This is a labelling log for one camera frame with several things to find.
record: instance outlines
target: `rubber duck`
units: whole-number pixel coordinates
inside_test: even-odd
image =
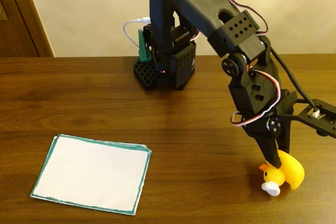
[[[295,190],[301,185],[304,179],[305,170],[299,161],[284,151],[278,150],[278,154],[281,161],[281,167],[279,169],[267,161],[266,164],[259,166],[259,169],[264,171],[265,180],[261,188],[272,196],[278,196],[280,194],[279,187],[284,182],[287,182],[290,188]]]

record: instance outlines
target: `beige wall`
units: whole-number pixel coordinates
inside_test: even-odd
[[[268,37],[282,54],[336,52],[336,0],[236,0],[268,21]],[[149,15],[149,0],[34,0],[57,57],[130,56],[137,48],[122,32],[129,19]],[[137,38],[142,24],[128,31]],[[204,36],[197,54],[215,54]]]

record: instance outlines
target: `robotic arm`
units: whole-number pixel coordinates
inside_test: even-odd
[[[180,25],[175,27],[174,12]],[[321,136],[336,138],[336,107],[311,100],[272,49],[266,36],[259,36],[259,26],[247,10],[240,12],[230,0],[150,0],[151,24],[143,36],[151,61],[138,60],[134,73],[145,89],[169,84],[183,89],[195,71],[196,43],[191,41],[201,31],[220,57],[224,72],[232,80],[229,90],[248,136],[254,138],[265,159],[281,167],[277,151],[289,153],[291,121],[300,121]],[[286,70],[303,96],[280,89],[278,69],[271,53]],[[293,115],[295,103],[309,104],[299,115]]]

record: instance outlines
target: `white paper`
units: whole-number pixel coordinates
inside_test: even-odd
[[[32,197],[135,214],[149,156],[149,149],[129,150],[60,136]]]

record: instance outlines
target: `red white wire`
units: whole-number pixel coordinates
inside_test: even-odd
[[[239,4],[239,3],[237,3],[235,0],[229,0],[234,6],[236,6],[236,7],[241,7],[241,8],[245,8],[245,9],[248,9],[248,10],[250,10],[250,11],[252,11],[252,12],[254,12],[255,14],[257,14],[263,21],[264,21],[264,23],[265,23],[265,26],[266,26],[266,31],[258,31],[258,32],[256,32],[256,35],[258,35],[258,36],[262,36],[262,35],[265,35],[267,32],[268,32],[268,25],[267,25],[267,22],[266,22],[266,20],[256,11],[256,10],[254,10],[252,7],[249,7],[249,6],[247,6],[247,5],[242,5],[242,4]]]
[[[242,121],[242,122],[234,122],[235,115],[239,114],[239,111],[234,112],[232,117],[231,117],[231,120],[230,120],[234,126],[243,126],[243,125],[247,125],[251,122],[257,121],[258,119],[262,118],[265,115],[265,113],[269,112],[280,100],[281,91],[280,91],[279,82],[273,76],[271,76],[268,73],[265,73],[265,72],[262,72],[262,71],[259,71],[259,70],[253,70],[252,72],[257,72],[257,73],[262,74],[263,76],[268,78],[274,84],[274,86],[277,89],[277,99],[275,100],[274,103],[272,103],[272,105],[267,110],[264,110],[262,113],[256,115],[255,117],[253,117],[251,119],[248,119],[248,120],[245,120],[245,121]]]

